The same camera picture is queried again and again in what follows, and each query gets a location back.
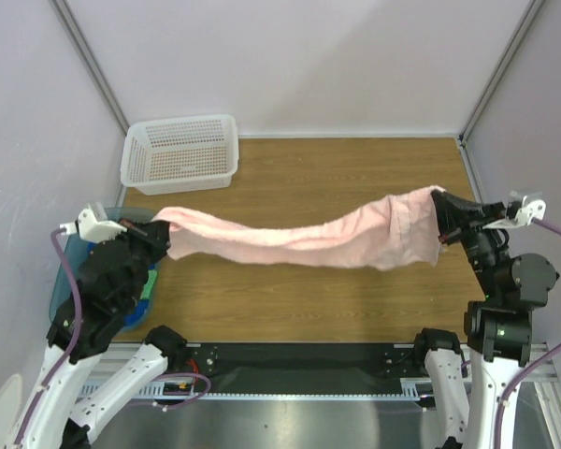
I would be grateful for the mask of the left aluminium frame post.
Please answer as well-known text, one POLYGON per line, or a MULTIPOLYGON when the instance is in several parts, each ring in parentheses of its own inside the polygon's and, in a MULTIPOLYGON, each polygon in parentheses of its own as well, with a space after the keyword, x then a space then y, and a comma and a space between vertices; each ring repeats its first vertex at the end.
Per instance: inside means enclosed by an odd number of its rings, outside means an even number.
POLYGON ((69 2, 65 0, 49 0, 49 4, 65 30, 95 89, 104 101, 118 128, 125 136, 130 124, 69 2))

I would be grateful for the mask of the blue towel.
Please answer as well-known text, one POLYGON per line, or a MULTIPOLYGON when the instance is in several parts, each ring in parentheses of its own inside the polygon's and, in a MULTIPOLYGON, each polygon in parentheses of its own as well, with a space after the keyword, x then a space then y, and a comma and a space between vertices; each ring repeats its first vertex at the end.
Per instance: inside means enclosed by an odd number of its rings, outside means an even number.
MULTIPOLYGON (((155 265, 151 266, 150 269, 157 269, 155 265)), ((137 303, 135 309, 132 313, 128 314, 124 319, 124 327, 122 328, 123 331, 130 331, 141 325, 145 319, 147 318, 148 314, 150 313, 151 306, 153 303, 153 294, 154 294, 155 286, 153 289, 153 293, 151 299, 149 301, 141 301, 137 303)))

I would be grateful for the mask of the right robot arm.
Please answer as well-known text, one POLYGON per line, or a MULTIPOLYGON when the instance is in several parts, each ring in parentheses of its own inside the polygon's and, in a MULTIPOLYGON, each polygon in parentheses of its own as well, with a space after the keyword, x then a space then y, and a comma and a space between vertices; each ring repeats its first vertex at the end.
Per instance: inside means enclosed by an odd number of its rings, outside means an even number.
POLYGON ((464 314, 465 345, 425 328, 411 363, 429 376, 445 448, 510 448, 519 384, 528 373, 532 315, 559 279, 544 256, 509 253, 512 229, 543 219, 546 202, 514 193, 508 204, 481 204, 435 191, 439 240, 461 244, 484 294, 464 314))

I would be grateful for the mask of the white perforated plastic basket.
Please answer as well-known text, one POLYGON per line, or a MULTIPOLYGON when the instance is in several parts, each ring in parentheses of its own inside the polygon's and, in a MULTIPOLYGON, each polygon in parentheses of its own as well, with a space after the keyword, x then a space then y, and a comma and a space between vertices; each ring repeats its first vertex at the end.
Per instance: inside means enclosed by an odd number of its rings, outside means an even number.
POLYGON ((231 115, 145 121, 127 131, 120 179, 146 196, 221 189, 230 185, 238 161, 231 115))

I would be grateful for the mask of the aluminium frame post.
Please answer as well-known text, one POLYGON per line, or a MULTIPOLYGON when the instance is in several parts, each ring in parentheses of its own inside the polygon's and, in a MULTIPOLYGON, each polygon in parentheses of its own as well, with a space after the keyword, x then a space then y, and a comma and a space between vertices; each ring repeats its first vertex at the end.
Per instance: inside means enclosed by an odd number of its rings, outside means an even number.
POLYGON ((125 136, 130 124, 69 2, 65 0, 49 0, 49 4, 65 30, 95 89, 104 101, 118 128, 125 136))
POLYGON ((519 50, 522 48, 532 27, 539 18, 540 13, 548 5, 547 0, 531 0, 528 2, 522 18, 515 26, 511 38, 509 39, 505 50, 498 59, 495 69, 491 73, 487 84, 485 85, 479 100, 476 102, 462 131, 459 133, 461 141, 467 141, 471 136, 476 124, 481 119, 484 111, 488 107, 489 102, 496 93, 501 81, 504 79, 509 67, 519 50))

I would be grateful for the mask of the right aluminium frame post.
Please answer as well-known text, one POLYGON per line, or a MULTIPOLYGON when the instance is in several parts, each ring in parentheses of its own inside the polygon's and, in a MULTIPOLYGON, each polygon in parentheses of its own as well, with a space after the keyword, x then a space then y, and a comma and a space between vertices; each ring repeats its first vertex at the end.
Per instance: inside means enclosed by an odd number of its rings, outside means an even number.
POLYGON ((485 85, 479 100, 476 102, 462 131, 459 133, 461 141, 467 141, 471 136, 476 124, 481 119, 484 111, 488 107, 489 102, 496 93, 501 81, 504 79, 509 67, 519 50, 522 48, 532 27, 539 18, 540 13, 548 5, 547 0, 531 0, 528 2, 522 18, 515 26, 511 38, 509 39, 505 50, 498 59, 495 69, 491 73, 487 84, 485 85))

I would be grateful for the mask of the pink towel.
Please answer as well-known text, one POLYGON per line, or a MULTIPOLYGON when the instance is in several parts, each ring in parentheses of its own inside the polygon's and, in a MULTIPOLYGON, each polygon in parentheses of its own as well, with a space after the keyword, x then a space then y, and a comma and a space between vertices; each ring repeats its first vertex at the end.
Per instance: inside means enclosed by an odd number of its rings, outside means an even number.
POLYGON ((439 259, 439 226, 429 186, 385 196, 325 224, 253 228, 198 210, 166 207, 155 218, 169 224, 171 258, 205 253, 240 264, 375 268, 387 271, 439 259))

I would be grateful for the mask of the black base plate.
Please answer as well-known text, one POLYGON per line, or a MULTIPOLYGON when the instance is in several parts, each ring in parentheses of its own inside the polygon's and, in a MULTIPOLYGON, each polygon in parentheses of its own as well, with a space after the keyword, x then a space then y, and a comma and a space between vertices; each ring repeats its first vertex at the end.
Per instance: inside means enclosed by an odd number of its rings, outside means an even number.
POLYGON ((402 381, 426 377, 410 344, 195 343, 189 351, 218 394, 399 394, 402 381))

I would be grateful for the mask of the blue translucent plastic tub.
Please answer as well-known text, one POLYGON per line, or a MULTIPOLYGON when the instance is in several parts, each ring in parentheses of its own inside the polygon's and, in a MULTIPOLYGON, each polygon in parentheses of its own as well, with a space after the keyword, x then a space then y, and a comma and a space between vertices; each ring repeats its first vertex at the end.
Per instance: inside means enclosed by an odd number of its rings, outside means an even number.
MULTIPOLYGON (((108 218, 112 221, 119 221, 121 219, 130 219, 136 222, 144 223, 144 222, 149 222, 155 215, 155 213, 152 212, 151 210, 146 210, 142 208, 133 208, 133 207, 105 208, 105 211, 108 218)), ((75 276, 78 275, 79 266, 81 265, 82 262, 84 262, 87 259, 87 256, 89 255, 90 250, 93 247, 94 247, 93 243, 80 239, 78 235, 72 235, 68 238, 65 245, 64 254, 75 276)), ((154 300, 155 290, 152 298, 153 299, 152 306, 154 305, 155 302, 154 300)), ((50 301, 50 312, 49 312, 50 319, 53 319, 55 317, 57 309, 60 307, 60 305, 63 302, 69 299, 70 295, 71 295, 71 288, 70 288, 69 281, 66 277, 64 268, 60 267, 56 277, 56 282, 52 291, 52 297, 50 301)))

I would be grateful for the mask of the slotted aluminium rail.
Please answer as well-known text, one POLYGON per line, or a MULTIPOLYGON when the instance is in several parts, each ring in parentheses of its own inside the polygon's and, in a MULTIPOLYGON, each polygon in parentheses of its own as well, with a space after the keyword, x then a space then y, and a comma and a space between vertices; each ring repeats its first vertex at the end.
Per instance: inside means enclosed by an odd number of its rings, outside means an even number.
POLYGON ((192 343, 192 367, 208 377, 151 381, 139 399, 204 392, 230 400, 411 400, 432 394, 412 345, 399 343, 192 343))

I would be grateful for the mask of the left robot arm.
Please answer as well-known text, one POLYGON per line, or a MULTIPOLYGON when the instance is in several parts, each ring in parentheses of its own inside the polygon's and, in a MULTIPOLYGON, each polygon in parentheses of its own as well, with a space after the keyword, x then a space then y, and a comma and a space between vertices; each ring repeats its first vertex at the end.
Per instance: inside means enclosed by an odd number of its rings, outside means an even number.
POLYGON ((94 394, 78 398, 140 300, 151 268, 166 256, 169 227, 166 221, 105 220, 85 230, 77 219, 51 232, 70 296, 51 321, 32 395, 4 447, 88 448, 142 387, 184 369, 186 339, 158 326, 94 394))

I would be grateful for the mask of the green towel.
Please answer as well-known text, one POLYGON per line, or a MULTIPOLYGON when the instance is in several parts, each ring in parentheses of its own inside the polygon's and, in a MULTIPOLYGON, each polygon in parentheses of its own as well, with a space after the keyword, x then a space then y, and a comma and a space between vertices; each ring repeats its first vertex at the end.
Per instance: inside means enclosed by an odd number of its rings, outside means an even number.
POLYGON ((157 269, 150 269, 148 271, 148 279, 143 285, 143 289, 141 292, 140 300, 141 301, 149 301, 151 299, 154 286, 156 284, 158 278, 158 270, 157 269))

